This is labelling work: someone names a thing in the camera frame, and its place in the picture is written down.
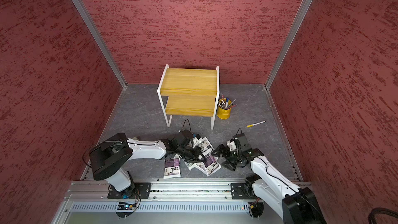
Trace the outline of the purple coffee bag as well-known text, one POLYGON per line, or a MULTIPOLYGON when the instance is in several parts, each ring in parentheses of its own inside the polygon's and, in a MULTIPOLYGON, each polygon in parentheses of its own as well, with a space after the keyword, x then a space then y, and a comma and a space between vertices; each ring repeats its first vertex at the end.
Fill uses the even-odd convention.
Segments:
POLYGON ((205 159, 205 162, 196 163, 195 167, 203 172, 206 176, 211 176, 221 169, 221 165, 212 155, 206 155, 205 159))
POLYGON ((178 154, 165 159, 164 165, 164 179, 180 177, 180 156, 178 154))
POLYGON ((198 169, 200 171, 202 171, 202 168, 200 167, 199 163, 193 163, 193 162, 184 162, 184 164, 187 166, 187 168, 189 169, 189 171, 193 170, 193 169, 198 169))

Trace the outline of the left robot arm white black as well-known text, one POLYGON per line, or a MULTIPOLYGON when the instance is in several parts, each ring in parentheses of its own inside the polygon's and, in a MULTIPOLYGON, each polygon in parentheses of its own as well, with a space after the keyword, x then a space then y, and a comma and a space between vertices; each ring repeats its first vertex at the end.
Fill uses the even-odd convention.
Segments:
POLYGON ((185 162, 205 162, 201 148, 194 146, 191 131, 183 130, 172 139, 140 141, 131 139, 125 133, 117 133, 109 139, 89 148, 90 167, 94 180, 105 180, 110 184, 109 198, 114 194, 120 198, 131 198, 138 193, 129 172, 123 169, 126 162, 135 159, 163 160, 182 158, 185 162))

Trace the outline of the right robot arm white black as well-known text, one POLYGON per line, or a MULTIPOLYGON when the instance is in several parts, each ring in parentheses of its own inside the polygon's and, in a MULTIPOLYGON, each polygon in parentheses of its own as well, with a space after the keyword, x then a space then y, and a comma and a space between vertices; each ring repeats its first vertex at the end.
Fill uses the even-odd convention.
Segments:
POLYGON ((220 145, 212 155, 225 158, 229 170, 236 169, 240 164, 250 166, 254 172, 245 179, 244 195, 263 202, 252 203, 251 216, 261 216, 260 205, 268 205, 285 224, 326 223, 313 191, 308 187, 301 188, 284 177, 259 149, 236 147, 236 150, 230 151, 220 145))

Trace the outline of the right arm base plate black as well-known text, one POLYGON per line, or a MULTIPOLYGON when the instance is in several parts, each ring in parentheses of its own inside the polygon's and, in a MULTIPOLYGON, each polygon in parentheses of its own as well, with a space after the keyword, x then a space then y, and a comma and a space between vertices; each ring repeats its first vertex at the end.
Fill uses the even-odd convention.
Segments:
POLYGON ((250 183, 231 183, 233 200, 256 200, 257 197, 250 183))

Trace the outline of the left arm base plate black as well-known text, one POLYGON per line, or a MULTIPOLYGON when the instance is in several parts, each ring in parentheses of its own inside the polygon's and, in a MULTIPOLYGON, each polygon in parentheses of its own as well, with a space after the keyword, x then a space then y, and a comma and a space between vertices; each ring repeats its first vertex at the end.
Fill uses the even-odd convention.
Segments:
POLYGON ((133 186, 128 187, 127 189, 118 192, 114 186, 110 185, 108 188, 108 199, 123 199, 125 201, 132 199, 144 199, 147 200, 149 198, 149 194, 151 191, 151 183, 134 183, 133 186))

